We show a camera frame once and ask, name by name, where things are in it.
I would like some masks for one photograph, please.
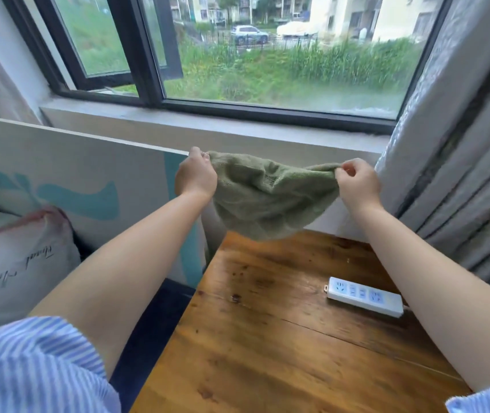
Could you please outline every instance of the green towel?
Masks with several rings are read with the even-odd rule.
[[[238,153],[208,154],[218,175],[218,215],[228,229],[255,241],[295,233],[338,197],[339,163],[295,168]]]

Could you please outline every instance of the parked car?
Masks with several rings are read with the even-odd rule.
[[[267,43],[268,34],[253,26],[234,26],[232,27],[232,37],[235,43],[243,45],[246,43]]]
[[[310,22],[290,21],[285,25],[277,27],[277,36],[283,38],[289,37],[309,37],[317,33]]]

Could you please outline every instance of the striped sleeve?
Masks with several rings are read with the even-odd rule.
[[[120,413],[93,345],[60,317],[0,327],[0,412]]]
[[[446,407],[449,413],[490,413],[490,388],[467,397],[453,397]]]

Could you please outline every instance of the wooden tabletop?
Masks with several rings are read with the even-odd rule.
[[[229,233],[131,412],[444,412],[469,394],[413,314],[330,301],[330,276],[398,292],[364,243]]]

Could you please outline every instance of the power strip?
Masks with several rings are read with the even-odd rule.
[[[391,293],[331,277],[324,291],[328,298],[349,305],[356,305],[377,313],[400,317],[404,313],[404,303],[400,294]]]

